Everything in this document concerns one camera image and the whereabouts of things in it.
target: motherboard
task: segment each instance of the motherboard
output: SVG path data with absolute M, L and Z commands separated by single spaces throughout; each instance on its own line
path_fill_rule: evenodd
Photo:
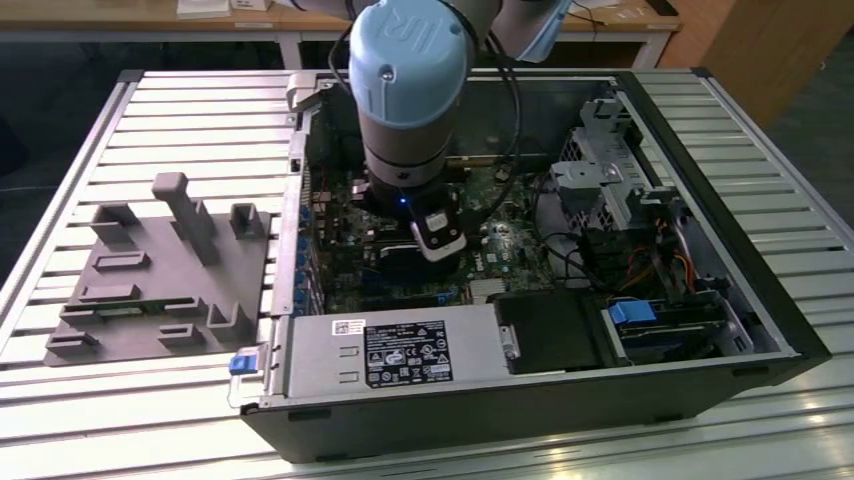
M 480 165 L 459 168 L 450 185 L 463 209 L 484 208 L 508 181 L 507 167 Z M 325 313 L 486 303 L 490 295 L 554 285 L 532 232 L 530 175 L 514 182 L 466 250 L 436 263 L 423 258 L 408 225 L 349 203 L 352 180 L 347 172 L 321 172 L 312 197 Z

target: light blue robot joint cap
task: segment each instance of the light blue robot joint cap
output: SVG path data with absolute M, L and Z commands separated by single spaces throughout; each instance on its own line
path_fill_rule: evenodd
M 381 0 L 349 38 L 349 82 L 360 110 L 381 125 L 417 128 L 454 106 L 468 70 L 468 38 L 438 1 Z

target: power supply label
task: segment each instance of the power supply label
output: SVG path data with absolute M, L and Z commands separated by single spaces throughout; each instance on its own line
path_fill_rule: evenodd
M 364 371 L 371 388 L 454 380 L 444 322 L 365 326 Z

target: metal slatted table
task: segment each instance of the metal slatted table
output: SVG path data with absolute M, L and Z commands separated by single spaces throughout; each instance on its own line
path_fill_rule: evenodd
M 253 202 L 279 214 L 288 72 L 148 72 L 117 84 L 0 292 L 0 478 L 847 476 L 852 232 L 712 79 L 687 71 L 638 78 L 832 351 L 828 363 L 690 420 L 324 465 L 289 465 L 237 418 L 225 399 L 228 354 L 43 367 L 95 243 L 87 225 L 99 203 L 127 201 L 137 216 L 165 215 L 149 181 L 181 170 L 211 213 Z M 667 182 L 652 149 L 647 156 Z M 261 316 L 279 226 L 275 218 Z M 261 322 L 263 332 L 271 320 Z M 248 380 L 252 394 L 260 379 Z

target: blue latch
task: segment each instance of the blue latch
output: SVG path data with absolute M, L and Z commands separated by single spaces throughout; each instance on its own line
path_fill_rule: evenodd
M 615 325 L 623 323 L 654 322 L 655 311 L 646 300 L 616 302 L 608 307 L 608 313 Z
M 235 355 L 228 362 L 228 373 L 232 375 L 245 375 L 257 373 L 257 354 Z

